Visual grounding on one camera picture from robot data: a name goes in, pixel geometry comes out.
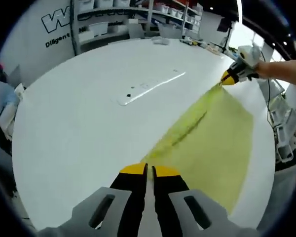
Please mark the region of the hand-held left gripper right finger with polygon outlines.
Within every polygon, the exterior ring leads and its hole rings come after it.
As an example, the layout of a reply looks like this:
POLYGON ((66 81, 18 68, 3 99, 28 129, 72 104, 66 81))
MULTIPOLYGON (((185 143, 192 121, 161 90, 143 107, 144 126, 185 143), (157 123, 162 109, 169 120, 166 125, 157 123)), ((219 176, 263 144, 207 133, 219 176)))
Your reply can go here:
POLYGON ((163 236, 226 236, 227 213, 200 190, 191 190, 179 172, 153 166, 155 211, 163 236))

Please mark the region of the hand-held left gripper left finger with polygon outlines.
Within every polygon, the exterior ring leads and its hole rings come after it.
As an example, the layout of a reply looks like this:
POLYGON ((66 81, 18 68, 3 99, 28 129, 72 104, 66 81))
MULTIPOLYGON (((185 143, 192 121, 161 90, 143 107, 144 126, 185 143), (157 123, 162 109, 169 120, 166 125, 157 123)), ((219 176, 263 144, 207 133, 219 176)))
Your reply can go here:
POLYGON ((110 187, 101 187, 72 212, 74 237, 136 237, 145 206, 148 165, 120 170, 110 187))

